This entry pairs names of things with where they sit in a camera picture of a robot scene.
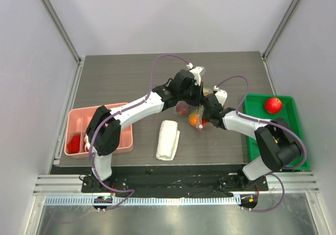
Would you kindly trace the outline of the clear zip top bag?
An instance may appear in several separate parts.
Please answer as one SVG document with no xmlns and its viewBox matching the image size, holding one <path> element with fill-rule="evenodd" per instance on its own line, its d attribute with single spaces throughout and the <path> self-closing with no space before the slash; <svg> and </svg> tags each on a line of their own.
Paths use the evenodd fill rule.
<svg viewBox="0 0 336 235">
<path fill-rule="evenodd" d="M 191 106 L 184 101 L 179 101 L 173 111 L 197 130 L 204 129 L 205 125 L 208 124 L 208 121 L 203 119 L 203 106 Z"/>
</svg>

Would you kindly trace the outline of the red fake tomato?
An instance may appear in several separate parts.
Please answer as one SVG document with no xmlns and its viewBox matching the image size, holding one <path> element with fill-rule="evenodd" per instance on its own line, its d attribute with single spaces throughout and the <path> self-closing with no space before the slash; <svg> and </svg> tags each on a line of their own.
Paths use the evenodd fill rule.
<svg viewBox="0 0 336 235">
<path fill-rule="evenodd" d="M 282 110 L 283 103 L 277 97 L 271 97 L 264 104 L 265 111 L 269 114 L 277 114 Z"/>
</svg>

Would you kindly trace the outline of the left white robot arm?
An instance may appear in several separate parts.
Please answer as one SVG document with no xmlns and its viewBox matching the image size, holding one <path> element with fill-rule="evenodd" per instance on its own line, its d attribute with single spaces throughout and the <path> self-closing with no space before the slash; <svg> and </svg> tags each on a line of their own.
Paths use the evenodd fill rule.
<svg viewBox="0 0 336 235">
<path fill-rule="evenodd" d="M 164 85 L 150 90 L 149 94 L 129 104 L 107 109 L 96 109 L 86 129 L 89 159 L 92 161 L 93 185 L 100 192 L 107 192 L 112 185 L 111 156 L 117 149 L 121 132 L 129 125 L 152 114 L 157 114 L 184 101 L 192 106 L 200 104 L 203 96 L 204 67 L 180 70 Z"/>
</svg>

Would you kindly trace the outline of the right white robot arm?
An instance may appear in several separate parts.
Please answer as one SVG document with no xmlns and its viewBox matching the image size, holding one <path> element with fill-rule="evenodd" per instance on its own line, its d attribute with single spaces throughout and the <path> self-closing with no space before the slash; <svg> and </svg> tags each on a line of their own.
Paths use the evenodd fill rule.
<svg viewBox="0 0 336 235">
<path fill-rule="evenodd" d="M 223 108 L 216 94 L 201 99 L 203 117 L 213 126 L 238 132 L 256 141 L 259 157 L 237 172 L 237 184 L 243 190 L 251 189 L 256 181 L 273 172 L 285 169 L 307 151 L 303 141 L 291 130 L 283 118 L 265 120 Z"/>
</svg>

